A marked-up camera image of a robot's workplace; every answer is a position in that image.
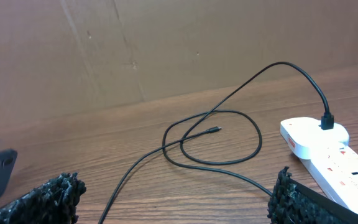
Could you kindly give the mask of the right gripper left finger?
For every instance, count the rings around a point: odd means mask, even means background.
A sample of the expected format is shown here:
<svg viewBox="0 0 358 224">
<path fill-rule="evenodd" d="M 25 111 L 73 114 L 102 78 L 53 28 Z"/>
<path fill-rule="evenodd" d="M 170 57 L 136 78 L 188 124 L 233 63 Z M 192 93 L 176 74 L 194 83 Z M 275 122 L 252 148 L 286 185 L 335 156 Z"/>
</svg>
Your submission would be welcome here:
<svg viewBox="0 0 358 224">
<path fill-rule="evenodd" d="M 86 192 L 75 172 L 62 173 L 0 208 L 0 224 L 74 224 Z"/>
</svg>

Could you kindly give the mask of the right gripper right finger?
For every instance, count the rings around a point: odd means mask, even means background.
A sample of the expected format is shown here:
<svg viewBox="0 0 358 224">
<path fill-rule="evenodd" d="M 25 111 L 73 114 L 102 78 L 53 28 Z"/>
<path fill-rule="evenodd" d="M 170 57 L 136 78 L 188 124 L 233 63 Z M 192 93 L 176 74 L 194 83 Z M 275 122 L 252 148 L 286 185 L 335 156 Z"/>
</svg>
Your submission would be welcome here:
<svg viewBox="0 0 358 224">
<path fill-rule="evenodd" d="M 278 173 L 268 202 L 271 223 L 358 224 L 358 214 L 293 180 L 288 169 Z"/>
</svg>

